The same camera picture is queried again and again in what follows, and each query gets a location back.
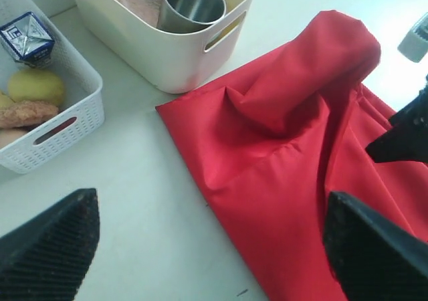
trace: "white container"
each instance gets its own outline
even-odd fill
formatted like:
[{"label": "white container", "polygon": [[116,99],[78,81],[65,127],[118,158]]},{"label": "white container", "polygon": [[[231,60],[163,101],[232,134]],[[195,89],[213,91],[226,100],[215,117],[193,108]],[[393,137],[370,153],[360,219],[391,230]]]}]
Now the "white container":
[{"label": "white container", "polygon": [[[226,0],[228,13],[215,25],[188,34],[160,31],[116,0],[76,0],[86,26],[158,89],[195,89],[230,57],[252,0]],[[212,40],[218,33],[220,39]]]},{"label": "white container", "polygon": [[[0,24],[28,11],[34,12],[54,36],[53,64],[49,69],[64,80],[67,89],[60,114],[0,149],[0,165],[21,174],[60,154],[104,121],[101,76],[31,0],[0,0]],[[18,67],[2,47],[0,64],[0,89],[7,93],[7,81]]]}]

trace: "white plastic basket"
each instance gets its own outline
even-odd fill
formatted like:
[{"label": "white plastic basket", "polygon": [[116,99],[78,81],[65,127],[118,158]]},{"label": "white plastic basket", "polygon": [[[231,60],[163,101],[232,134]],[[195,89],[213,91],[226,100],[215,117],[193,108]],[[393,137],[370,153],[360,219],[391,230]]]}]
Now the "white plastic basket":
[{"label": "white plastic basket", "polygon": [[[25,12],[34,12],[56,40],[50,70],[66,84],[66,101],[59,115],[15,142],[0,149],[0,165],[17,173],[28,173],[66,150],[98,128],[104,121],[102,78],[31,0],[0,0],[0,24],[14,20]],[[19,68],[0,47],[0,89],[6,92],[7,81]],[[52,130],[59,130],[46,136]]]},{"label": "white plastic basket", "polygon": [[[252,0],[226,0],[227,15],[207,29],[160,31],[116,0],[76,0],[90,31],[158,89],[171,94],[200,86],[232,54]],[[209,43],[220,33],[218,40]]]}]

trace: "fold in fabric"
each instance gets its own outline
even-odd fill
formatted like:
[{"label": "fold in fabric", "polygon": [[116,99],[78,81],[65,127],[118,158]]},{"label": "fold in fabric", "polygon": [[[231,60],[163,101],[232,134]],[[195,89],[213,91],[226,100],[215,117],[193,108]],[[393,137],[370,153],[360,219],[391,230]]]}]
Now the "fold in fabric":
[{"label": "fold in fabric", "polygon": [[380,53],[360,21],[325,11],[295,40],[157,108],[272,301],[346,300],[322,245],[331,191],[428,239],[427,167],[374,164],[364,150],[393,114],[361,84]]}]

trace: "black object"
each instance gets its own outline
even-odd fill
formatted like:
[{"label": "black object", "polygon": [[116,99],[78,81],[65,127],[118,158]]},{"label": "black object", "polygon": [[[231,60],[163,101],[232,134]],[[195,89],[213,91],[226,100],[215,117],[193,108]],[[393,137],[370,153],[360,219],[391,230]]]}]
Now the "black object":
[{"label": "black object", "polygon": [[375,163],[428,163],[428,76],[426,80],[418,97],[389,119],[392,129],[366,147]]},{"label": "black object", "polygon": [[72,301],[100,238],[95,189],[80,189],[0,239],[0,300]]},{"label": "black object", "polygon": [[347,193],[328,198],[324,247],[349,301],[428,300],[428,245]]}]

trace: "white table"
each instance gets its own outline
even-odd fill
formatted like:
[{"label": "white table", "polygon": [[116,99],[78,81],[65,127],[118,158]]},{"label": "white table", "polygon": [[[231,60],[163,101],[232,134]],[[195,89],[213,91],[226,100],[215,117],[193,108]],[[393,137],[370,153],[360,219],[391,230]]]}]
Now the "white table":
[{"label": "white table", "polygon": [[[254,0],[216,76],[292,39],[322,9],[362,19],[381,42],[382,63],[366,80],[369,88],[395,109],[415,97],[428,60],[413,64],[397,45],[428,11],[428,0]],[[101,239],[77,301],[267,300],[154,111],[173,96],[155,90],[91,35],[76,8],[53,21],[102,75],[106,122],[28,175],[0,169],[0,235],[73,190],[95,187]]]}]

